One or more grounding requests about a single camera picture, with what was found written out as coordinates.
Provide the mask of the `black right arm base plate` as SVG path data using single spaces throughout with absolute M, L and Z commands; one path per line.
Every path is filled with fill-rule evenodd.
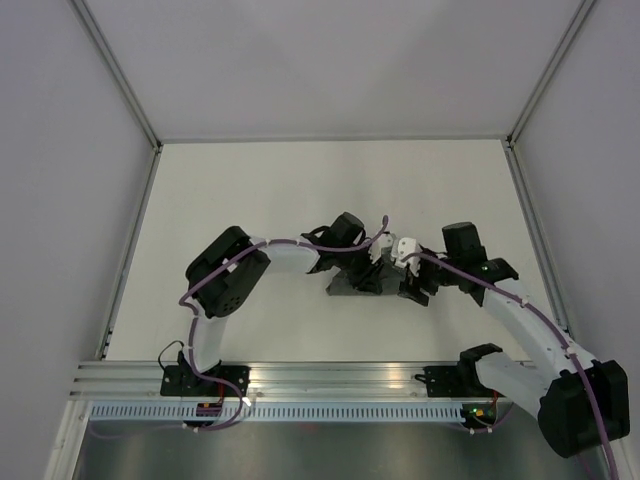
M 426 366 L 412 378 L 425 386 L 429 398 L 506 398 L 501 392 L 481 384 L 475 373 L 454 365 Z

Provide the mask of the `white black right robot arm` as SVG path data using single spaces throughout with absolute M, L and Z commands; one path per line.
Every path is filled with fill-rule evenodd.
M 471 222 L 442 230 L 438 255 L 417 240 L 396 240 L 392 258 L 406 271 L 411 292 L 432 296 L 456 287 L 500 322 L 532 363 L 527 368 L 495 344 L 461 353 L 459 388 L 478 395 L 494 390 L 537 422 L 551 449 L 570 458 L 590 448 L 611 448 L 629 435 L 628 376 L 614 361 L 600 361 L 579 345 L 541 308 L 504 259 L 491 259 Z

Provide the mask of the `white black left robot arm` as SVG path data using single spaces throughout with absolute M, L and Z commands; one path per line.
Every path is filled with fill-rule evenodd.
M 332 296 L 382 296 L 389 292 L 385 251 L 389 217 L 383 216 L 380 229 L 366 234 L 362 221 L 344 212 L 333 223 L 322 225 L 295 238 L 254 237 L 239 226 L 227 228 L 187 267 L 187 291 L 179 305 L 189 309 L 193 319 L 182 358 L 187 363 L 184 385 L 195 395 L 206 396 L 218 384 L 221 363 L 219 348 L 200 347 L 196 335 L 202 318 L 217 324 L 220 337 L 227 319 L 247 301 L 267 274 L 300 273 L 314 275 L 335 269 L 326 287 Z

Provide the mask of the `grey cloth napkin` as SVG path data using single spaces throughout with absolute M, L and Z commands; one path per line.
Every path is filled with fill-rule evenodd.
M 343 254 L 337 259 L 335 266 L 338 272 L 331 279 L 326 287 L 326 292 L 330 296 L 375 296 L 375 295 L 353 295 L 349 293 L 349 286 L 346 279 L 346 268 L 356 252 Z M 397 270 L 388 256 L 384 256 L 384 269 L 382 271 L 383 295 L 397 295 L 400 281 L 404 278 L 404 271 Z

